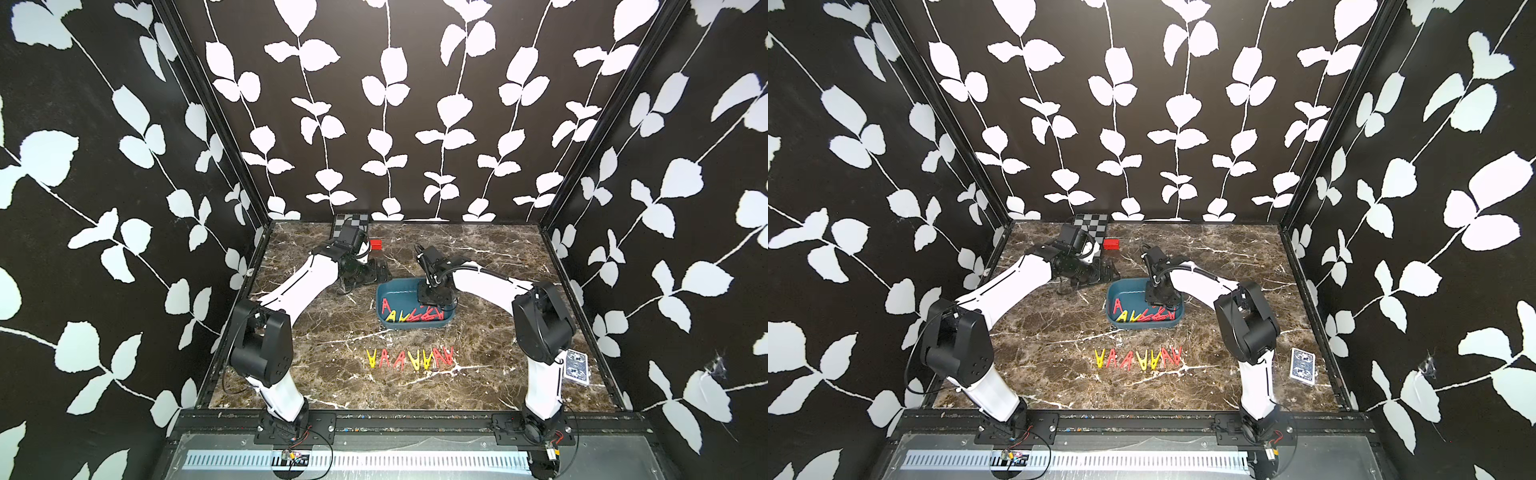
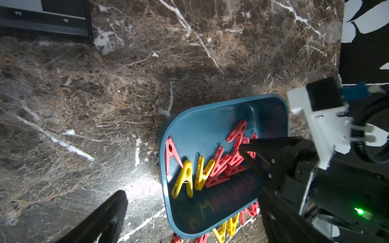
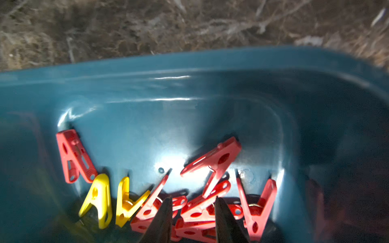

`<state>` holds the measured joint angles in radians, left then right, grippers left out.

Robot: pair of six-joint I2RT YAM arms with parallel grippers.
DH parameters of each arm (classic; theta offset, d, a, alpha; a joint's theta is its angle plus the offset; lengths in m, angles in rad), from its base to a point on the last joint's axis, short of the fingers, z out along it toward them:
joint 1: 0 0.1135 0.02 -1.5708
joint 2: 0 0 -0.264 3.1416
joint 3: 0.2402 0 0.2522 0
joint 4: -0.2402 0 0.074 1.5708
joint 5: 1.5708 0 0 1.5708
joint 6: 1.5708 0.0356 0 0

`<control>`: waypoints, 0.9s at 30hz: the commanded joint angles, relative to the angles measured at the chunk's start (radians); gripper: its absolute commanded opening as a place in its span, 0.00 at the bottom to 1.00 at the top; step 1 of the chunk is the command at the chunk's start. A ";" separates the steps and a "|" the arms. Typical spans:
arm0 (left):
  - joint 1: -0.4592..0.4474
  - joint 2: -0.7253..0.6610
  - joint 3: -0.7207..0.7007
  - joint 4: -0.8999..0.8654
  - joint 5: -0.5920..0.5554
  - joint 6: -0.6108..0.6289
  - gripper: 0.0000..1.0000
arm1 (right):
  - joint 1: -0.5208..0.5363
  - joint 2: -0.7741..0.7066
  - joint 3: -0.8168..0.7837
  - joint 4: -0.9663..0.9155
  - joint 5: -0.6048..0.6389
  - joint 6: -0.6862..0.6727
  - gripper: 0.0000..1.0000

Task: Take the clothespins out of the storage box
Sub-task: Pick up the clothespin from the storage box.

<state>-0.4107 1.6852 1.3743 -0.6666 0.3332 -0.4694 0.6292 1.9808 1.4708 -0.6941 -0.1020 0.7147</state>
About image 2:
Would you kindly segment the yellow clothespin row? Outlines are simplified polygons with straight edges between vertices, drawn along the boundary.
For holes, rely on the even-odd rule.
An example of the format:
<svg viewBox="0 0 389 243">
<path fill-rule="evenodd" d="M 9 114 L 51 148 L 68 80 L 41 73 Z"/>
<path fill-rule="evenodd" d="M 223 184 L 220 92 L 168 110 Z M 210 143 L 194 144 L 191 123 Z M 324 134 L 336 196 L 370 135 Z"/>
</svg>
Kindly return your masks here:
<svg viewBox="0 0 389 243">
<path fill-rule="evenodd" d="M 218 227 L 213 229 L 213 233 L 215 234 L 219 243 L 225 242 L 225 233 L 227 228 L 227 222 L 222 223 Z"/>
<path fill-rule="evenodd" d="M 227 222 L 227 231 L 229 236 L 233 237 L 236 233 L 237 225 L 239 223 L 240 213 L 230 218 Z"/>
</svg>

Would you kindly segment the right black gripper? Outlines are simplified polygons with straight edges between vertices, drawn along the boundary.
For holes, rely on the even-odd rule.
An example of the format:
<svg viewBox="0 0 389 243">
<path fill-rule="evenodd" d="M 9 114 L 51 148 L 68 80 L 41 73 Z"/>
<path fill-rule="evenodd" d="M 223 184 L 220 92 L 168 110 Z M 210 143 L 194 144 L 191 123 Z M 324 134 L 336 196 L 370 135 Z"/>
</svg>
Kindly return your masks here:
<svg viewBox="0 0 389 243">
<path fill-rule="evenodd" d="M 258 201 L 271 243 L 332 243 L 314 228 L 315 218 L 346 231 L 350 242 L 388 242 L 384 167 L 331 159 L 320 169 L 313 141 L 303 137 L 251 139 L 239 154 L 263 183 Z"/>
</svg>

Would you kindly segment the teal plastic storage box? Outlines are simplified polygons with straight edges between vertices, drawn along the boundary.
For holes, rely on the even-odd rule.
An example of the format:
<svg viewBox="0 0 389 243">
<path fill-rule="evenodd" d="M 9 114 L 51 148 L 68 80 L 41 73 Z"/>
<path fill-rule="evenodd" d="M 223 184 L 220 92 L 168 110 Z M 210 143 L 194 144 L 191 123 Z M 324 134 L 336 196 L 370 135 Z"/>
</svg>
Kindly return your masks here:
<svg viewBox="0 0 389 243">
<path fill-rule="evenodd" d="M 289 111 L 276 94 L 187 109 L 163 122 L 157 138 L 168 222 L 183 238 L 215 231 L 256 205 L 262 183 L 238 152 L 250 139 L 286 137 Z"/>
</svg>

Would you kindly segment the red clothespin row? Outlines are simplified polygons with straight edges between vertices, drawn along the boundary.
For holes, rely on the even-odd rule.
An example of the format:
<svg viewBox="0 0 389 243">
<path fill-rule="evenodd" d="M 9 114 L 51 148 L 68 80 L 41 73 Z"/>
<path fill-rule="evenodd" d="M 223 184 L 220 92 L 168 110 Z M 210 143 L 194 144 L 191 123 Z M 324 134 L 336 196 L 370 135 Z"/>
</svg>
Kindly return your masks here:
<svg viewBox="0 0 389 243">
<path fill-rule="evenodd" d="M 194 243 L 207 243 L 207 236 L 208 234 L 204 234 L 201 237 L 198 237 L 194 240 Z"/>
</svg>

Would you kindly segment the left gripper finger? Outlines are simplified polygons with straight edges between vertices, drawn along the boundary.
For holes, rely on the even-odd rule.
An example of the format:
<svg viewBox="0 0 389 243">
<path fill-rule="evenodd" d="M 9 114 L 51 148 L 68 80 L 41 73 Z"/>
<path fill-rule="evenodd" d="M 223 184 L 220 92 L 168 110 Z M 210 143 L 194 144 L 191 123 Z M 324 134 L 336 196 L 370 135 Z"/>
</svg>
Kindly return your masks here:
<svg viewBox="0 0 389 243">
<path fill-rule="evenodd" d="M 115 192 L 77 227 L 58 240 L 59 243 L 117 243 L 128 206 L 126 193 Z"/>
</svg>

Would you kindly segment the big yellow clothespin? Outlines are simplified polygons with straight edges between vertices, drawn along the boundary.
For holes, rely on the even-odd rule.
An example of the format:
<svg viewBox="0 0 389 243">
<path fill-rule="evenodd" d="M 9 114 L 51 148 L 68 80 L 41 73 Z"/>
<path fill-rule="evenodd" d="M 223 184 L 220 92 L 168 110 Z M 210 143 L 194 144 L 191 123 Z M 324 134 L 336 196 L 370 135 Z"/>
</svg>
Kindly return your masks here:
<svg viewBox="0 0 389 243">
<path fill-rule="evenodd" d="M 173 199 L 177 199 L 179 193 L 183 187 L 186 186 L 186 193 L 189 198 L 193 197 L 193 180 L 192 180 L 193 170 L 192 163 L 189 160 L 186 160 L 183 163 L 183 168 L 181 169 L 178 178 L 173 186 L 171 195 Z"/>
</svg>

